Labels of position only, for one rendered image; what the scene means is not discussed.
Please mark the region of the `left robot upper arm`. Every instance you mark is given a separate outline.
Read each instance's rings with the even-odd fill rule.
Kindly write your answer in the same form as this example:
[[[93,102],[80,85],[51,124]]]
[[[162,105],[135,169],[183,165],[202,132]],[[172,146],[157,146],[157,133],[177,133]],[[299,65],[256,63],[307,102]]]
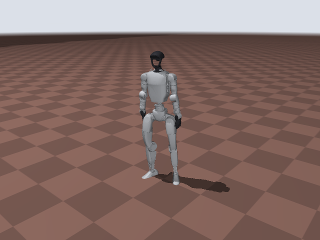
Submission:
[[[169,81],[171,95],[169,95],[170,101],[176,101],[177,94],[177,76],[174,73],[166,73],[166,78]]]

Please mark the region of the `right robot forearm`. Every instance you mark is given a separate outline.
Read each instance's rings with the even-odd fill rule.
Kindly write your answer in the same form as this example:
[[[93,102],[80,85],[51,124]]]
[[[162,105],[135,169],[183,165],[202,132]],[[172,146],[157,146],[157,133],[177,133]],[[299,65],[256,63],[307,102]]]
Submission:
[[[146,98],[142,98],[142,97],[139,96],[139,101],[140,101],[140,105],[139,105],[140,110],[139,110],[139,112],[143,111],[143,113],[145,113],[146,112],[146,101],[147,101],[147,99]]]

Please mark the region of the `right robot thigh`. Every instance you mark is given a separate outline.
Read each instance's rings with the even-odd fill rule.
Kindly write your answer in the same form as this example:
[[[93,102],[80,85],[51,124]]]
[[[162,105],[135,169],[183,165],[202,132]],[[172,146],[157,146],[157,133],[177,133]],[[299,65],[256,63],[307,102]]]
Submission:
[[[152,141],[152,136],[153,136],[153,122],[155,120],[153,119],[153,113],[148,113],[145,115],[143,118],[143,123],[142,123],[142,137],[145,146],[150,151],[155,151],[157,148],[157,144]]]

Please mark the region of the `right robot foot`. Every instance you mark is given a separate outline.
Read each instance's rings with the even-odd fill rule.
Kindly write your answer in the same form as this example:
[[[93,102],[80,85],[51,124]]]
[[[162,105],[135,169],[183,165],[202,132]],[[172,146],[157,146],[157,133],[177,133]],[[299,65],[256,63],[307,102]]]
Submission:
[[[159,174],[157,169],[154,169],[154,172],[151,172],[151,171],[148,171],[144,176],[142,176],[142,179],[147,179]]]

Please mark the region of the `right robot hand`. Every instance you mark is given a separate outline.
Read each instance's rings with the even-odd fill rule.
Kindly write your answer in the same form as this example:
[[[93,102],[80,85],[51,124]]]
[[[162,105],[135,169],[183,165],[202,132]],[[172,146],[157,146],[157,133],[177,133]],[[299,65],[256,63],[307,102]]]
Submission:
[[[144,119],[146,112],[144,113],[142,110],[140,111],[140,115],[142,116],[142,120]]]

